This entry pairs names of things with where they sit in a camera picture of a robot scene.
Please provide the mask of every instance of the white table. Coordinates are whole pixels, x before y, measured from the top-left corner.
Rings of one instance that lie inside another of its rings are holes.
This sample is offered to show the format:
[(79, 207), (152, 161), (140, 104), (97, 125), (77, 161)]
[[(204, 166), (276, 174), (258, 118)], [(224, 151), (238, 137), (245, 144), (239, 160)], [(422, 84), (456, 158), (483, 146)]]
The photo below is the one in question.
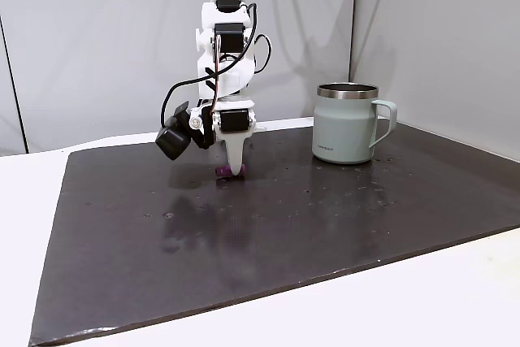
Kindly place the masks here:
[[(260, 123), (300, 128), (312, 119)], [(111, 137), (0, 158), (1, 345), (25, 347), (67, 156)], [(163, 345), (520, 345), (520, 230), (185, 319), (79, 342)]]

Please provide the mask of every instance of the dark gray mat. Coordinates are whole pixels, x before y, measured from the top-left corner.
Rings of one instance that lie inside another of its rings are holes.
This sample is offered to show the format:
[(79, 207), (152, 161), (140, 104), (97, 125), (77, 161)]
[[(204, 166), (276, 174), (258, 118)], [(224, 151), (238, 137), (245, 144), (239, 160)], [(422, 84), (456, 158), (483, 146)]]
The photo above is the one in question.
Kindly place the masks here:
[(254, 134), (246, 180), (216, 180), (222, 145), (174, 163), (154, 144), (72, 154), (30, 344), (178, 319), (520, 224), (520, 164), (400, 125), (372, 162), (342, 167), (313, 158), (311, 137)]

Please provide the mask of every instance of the white wall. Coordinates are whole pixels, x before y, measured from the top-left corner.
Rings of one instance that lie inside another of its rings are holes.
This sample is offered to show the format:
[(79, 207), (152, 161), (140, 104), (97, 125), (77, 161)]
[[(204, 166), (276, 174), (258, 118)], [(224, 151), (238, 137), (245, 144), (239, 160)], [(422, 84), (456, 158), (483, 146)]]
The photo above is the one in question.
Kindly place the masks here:
[[(158, 131), (169, 87), (196, 76), (207, 1), (0, 0), (30, 150)], [(348, 78), (353, 0), (246, 2), (274, 46), (249, 85), (258, 119), (311, 115), (316, 85)], [(197, 86), (175, 92), (170, 112), (187, 99)]]
[(404, 123), (520, 159), (519, 0), (377, 1), (356, 0), (352, 78)]
[(0, 156), (24, 153), (24, 140), (20, 131), (3, 35), (0, 31)]

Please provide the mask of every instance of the mug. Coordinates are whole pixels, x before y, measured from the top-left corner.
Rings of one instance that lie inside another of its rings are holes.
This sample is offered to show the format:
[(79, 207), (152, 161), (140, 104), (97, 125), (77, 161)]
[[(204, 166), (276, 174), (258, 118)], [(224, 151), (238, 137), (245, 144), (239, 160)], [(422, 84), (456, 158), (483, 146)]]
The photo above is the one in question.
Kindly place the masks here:
[[(395, 103), (381, 101), (373, 85), (330, 83), (318, 87), (314, 109), (312, 153), (326, 162), (364, 163), (372, 159), (374, 146), (397, 125)], [(390, 109), (388, 131), (375, 139), (377, 106)]]

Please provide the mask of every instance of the purple object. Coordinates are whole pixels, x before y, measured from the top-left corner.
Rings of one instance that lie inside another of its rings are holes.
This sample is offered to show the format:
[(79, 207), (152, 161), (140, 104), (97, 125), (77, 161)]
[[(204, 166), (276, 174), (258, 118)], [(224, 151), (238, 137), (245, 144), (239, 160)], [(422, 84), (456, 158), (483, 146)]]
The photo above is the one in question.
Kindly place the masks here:
[[(233, 173), (231, 172), (231, 167), (228, 165), (215, 168), (214, 173), (217, 174), (218, 177), (224, 177), (224, 178), (231, 178), (232, 176), (234, 176)], [(242, 168), (240, 169), (240, 172), (238, 173), (237, 176), (244, 176), (244, 174), (245, 174), (245, 165), (242, 164)]]

